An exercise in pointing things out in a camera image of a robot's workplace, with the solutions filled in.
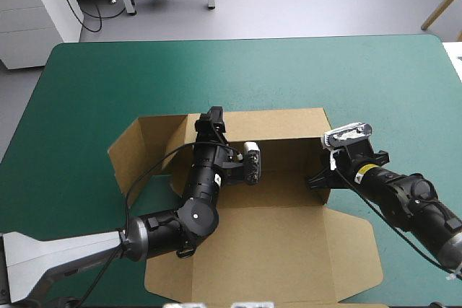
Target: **gray floor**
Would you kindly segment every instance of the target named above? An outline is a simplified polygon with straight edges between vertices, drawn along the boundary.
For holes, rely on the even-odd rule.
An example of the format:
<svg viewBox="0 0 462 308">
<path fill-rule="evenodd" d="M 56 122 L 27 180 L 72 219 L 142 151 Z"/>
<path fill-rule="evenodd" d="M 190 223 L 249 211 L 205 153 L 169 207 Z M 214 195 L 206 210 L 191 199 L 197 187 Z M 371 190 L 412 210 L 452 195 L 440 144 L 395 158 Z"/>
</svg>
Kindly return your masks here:
<svg viewBox="0 0 462 308">
<path fill-rule="evenodd" d="M 104 15 L 117 12 L 98 0 Z M 206 0 L 137 1 L 138 14 L 103 23 L 81 41 L 282 38 L 334 35 L 421 33 L 420 25 L 441 0 Z M 88 1 L 82 7 L 94 12 Z M 434 24 L 432 33 L 454 41 L 462 29 L 462 3 L 456 2 Z M 97 27 L 97 20 L 86 20 Z M 0 159 L 3 157 L 41 69 L 7 71 L 0 64 Z"/>
</svg>

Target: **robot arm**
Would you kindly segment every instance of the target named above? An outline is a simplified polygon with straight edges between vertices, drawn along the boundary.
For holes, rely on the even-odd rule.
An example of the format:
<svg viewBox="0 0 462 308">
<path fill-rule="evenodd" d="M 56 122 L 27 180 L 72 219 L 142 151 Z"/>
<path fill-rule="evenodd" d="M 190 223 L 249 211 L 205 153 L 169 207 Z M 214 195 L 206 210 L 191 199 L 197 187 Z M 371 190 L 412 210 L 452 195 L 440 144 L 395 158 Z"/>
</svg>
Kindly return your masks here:
<svg viewBox="0 0 462 308">
<path fill-rule="evenodd" d="M 236 155 L 223 135 L 222 114 L 221 107 L 212 107 L 196 121 L 193 164 L 178 209 L 132 217 L 127 230 L 47 242 L 0 234 L 0 305 L 39 307 L 54 281 L 113 258 L 139 261 L 172 251 L 192 256 L 218 226 L 222 185 L 254 185 L 261 176 L 258 146 L 245 143 L 244 155 Z"/>
<path fill-rule="evenodd" d="M 352 123 L 321 139 L 328 169 L 307 179 L 310 189 L 350 188 L 376 204 L 392 226 L 411 232 L 446 270 L 462 264 L 462 221 L 439 199 L 433 184 L 419 173 L 400 175 L 383 168 L 388 153 L 374 153 L 372 128 Z"/>
</svg>

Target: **black cable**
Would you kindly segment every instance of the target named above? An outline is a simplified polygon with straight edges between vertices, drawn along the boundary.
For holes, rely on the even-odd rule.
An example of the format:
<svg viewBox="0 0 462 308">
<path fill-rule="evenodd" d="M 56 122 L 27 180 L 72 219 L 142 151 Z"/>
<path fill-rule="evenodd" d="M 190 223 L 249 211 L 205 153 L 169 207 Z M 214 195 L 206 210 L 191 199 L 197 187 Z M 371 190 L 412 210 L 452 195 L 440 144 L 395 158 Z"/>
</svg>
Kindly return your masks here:
<svg viewBox="0 0 462 308">
<path fill-rule="evenodd" d="M 111 19 L 111 18 L 116 18 L 118 16 L 120 16 L 121 14 L 123 14 L 123 12 L 125 11 L 125 7 L 122 8 L 122 10 L 120 10 L 117 14 L 112 14 L 110 16 L 95 16 L 94 14 L 90 14 L 89 12 L 86 12 L 84 11 L 83 9 L 80 9 L 80 11 L 82 11 L 84 14 L 86 14 L 87 16 L 90 16 L 90 17 L 93 17 L 93 18 L 98 18 L 98 19 Z"/>
<path fill-rule="evenodd" d="M 342 173 L 339 171 L 339 169 L 335 170 L 336 173 L 340 176 L 340 178 L 348 185 L 348 187 L 353 190 L 361 200 L 363 200 L 366 205 L 369 206 L 370 209 L 374 211 L 375 214 L 377 214 L 384 222 L 387 224 L 400 238 L 402 238 L 409 246 L 411 246 L 412 249 L 414 249 L 417 254 L 422 256 L 426 261 L 431 263 L 432 265 L 438 267 L 440 270 L 445 271 L 446 273 L 452 274 L 453 271 L 441 266 L 439 263 L 437 263 L 435 260 L 433 260 L 431 257 L 429 257 L 427 254 L 422 252 L 409 238 L 407 238 L 401 231 L 399 231 L 397 228 L 395 228 L 384 216 L 379 210 L 374 207 L 374 205 L 371 204 L 362 194 L 356 189 L 356 187 L 348 181 L 348 179 L 345 178 L 345 176 L 342 175 Z M 462 280 L 462 276 L 460 274 L 457 275 L 457 278 Z"/>
<path fill-rule="evenodd" d="M 121 14 L 123 14 L 124 11 L 125 11 L 125 7 L 124 7 L 120 12 L 118 12 L 117 14 L 113 14 L 112 16 L 101 16 L 101 17 L 99 17 L 99 16 L 95 16 L 95 15 L 93 15 L 93 14 L 90 14 L 90 13 L 88 13 L 88 12 L 82 10 L 82 12 L 83 12 L 84 14 L 86 14 L 86 15 L 88 15 L 88 16 L 90 16 L 90 17 L 93 17 L 93 18 L 101 18 L 101 19 L 116 18 L 116 17 L 120 16 Z"/>
<path fill-rule="evenodd" d="M 114 260 L 115 256 L 118 254 L 119 250 L 121 250 L 121 246 L 117 246 L 114 251 L 110 254 L 110 257 L 106 260 L 103 268 L 101 268 L 100 272 L 98 273 L 98 275 L 95 277 L 95 279 L 93 280 L 92 284 L 90 285 L 90 287 L 87 289 L 87 291 L 85 292 L 84 296 L 82 296 L 82 298 L 79 300 L 79 302 L 77 303 L 77 305 L 74 307 L 74 308 L 80 308 L 81 305 L 87 300 L 88 296 L 92 293 L 93 289 L 96 287 L 96 285 L 98 284 L 98 281 L 100 281 L 101 277 L 104 275 L 104 273 L 106 272 L 106 270 L 108 269 L 110 263 Z"/>
<path fill-rule="evenodd" d="M 83 26 L 83 28 L 85 28 L 86 30 L 88 30 L 89 32 L 99 32 L 101 31 L 101 29 L 103 28 L 103 19 L 101 18 L 101 13 L 100 13 L 100 8 L 98 7 L 98 5 L 96 5 L 96 3 L 94 2 L 95 4 L 95 7 L 96 7 L 96 11 L 99 15 L 99 18 L 100 18 L 100 26 L 98 27 L 98 29 L 96 30 L 93 30 L 91 28 L 88 28 L 86 25 L 84 25 L 84 23 L 80 20 L 79 16 L 77 16 L 77 14 L 75 13 L 74 11 L 74 8 L 72 7 L 71 5 L 71 2 L 69 0 L 66 0 L 67 4 L 69 5 L 69 8 L 71 9 L 72 11 L 72 14 L 74 14 L 74 17 L 77 19 L 77 21 Z"/>
<path fill-rule="evenodd" d="M 177 151 L 180 151 L 181 149 L 184 149 L 184 148 L 189 147 L 189 146 L 194 146 L 194 145 L 210 145 L 210 146 L 223 147 L 223 148 L 226 148 L 226 149 L 231 149 L 236 154 L 239 154 L 239 151 L 236 148 L 228 146 L 227 144 L 220 144 L 218 142 L 189 142 L 189 143 L 184 144 L 182 146 L 179 146 L 179 147 L 173 149 L 172 151 L 170 151 L 169 153 L 167 153 L 163 158 L 161 158 L 158 162 L 156 162 L 154 165 L 152 165 L 147 171 L 145 171 L 140 176 L 138 176 L 138 178 L 135 179 L 135 181 L 130 185 L 130 188 L 127 190 L 127 194 L 125 195 L 125 238 L 126 239 L 128 239 L 128 220 L 130 219 L 130 208 L 128 207 L 128 199 L 130 198 L 130 194 L 133 191 L 133 189 L 147 175 L 149 175 L 154 169 L 156 169 L 159 165 L 161 165 L 164 162 L 164 160 L 166 160 L 169 156 L 176 153 Z"/>
</svg>

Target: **brown cardboard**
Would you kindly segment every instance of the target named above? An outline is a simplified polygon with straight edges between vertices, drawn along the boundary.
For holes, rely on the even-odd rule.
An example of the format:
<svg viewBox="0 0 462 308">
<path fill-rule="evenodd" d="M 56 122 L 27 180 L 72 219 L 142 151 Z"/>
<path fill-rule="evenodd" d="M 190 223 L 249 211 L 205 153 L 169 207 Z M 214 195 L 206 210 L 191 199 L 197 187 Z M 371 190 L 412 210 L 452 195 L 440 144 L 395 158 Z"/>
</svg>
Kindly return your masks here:
<svg viewBox="0 0 462 308">
<path fill-rule="evenodd" d="M 122 192 L 166 153 L 194 142 L 198 117 L 135 120 L 109 149 Z M 378 285 L 383 274 L 370 224 L 323 206 L 328 190 L 305 187 L 304 177 L 321 168 L 319 137 L 330 129 L 324 111 L 233 112 L 225 113 L 225 123 L 231 146 L 260 146 L 261 181 L 222 187 L 218 229 L 192 258 L 170 253 L 148 260 L 147 290 L 211 307 L 273 301 L 298 308 L 345 306 L 337 302 Z M 171 173 L 180 193 L 191 157 L 191 148 L 184 149 L 153 174 Z"/>
</svg>

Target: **green tabletop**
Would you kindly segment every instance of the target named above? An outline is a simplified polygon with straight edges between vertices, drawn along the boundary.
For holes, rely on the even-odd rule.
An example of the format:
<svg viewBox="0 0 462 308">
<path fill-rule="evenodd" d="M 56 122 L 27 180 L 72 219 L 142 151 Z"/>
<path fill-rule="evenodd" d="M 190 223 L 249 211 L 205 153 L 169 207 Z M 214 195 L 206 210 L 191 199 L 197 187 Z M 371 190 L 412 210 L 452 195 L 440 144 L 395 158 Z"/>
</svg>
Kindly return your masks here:
<svg viewBox="0 0 462 308">
<path fill-rule="evenodd" d="M 60 45 L 0 164 L 0 225 L 38 239 L 123 223 L 108 147 L 139 115 L 324 107 L 332 126 L 371 123 L 388 168 L 421 172 L 459 216 L 462 84 L 429 35 Z M 168 177 L 148 184 L 136 213 L 178 202 Z M 462 283 L 421 259 L 348 190 L 330 208 L 371 221 L 385 279 L 348 302 L 462 304 Z M 153 305 L 144 263 L 120 260 L 88 304 Z M 94 270 L 50 296 L 81 296 Z"/>
</svg>

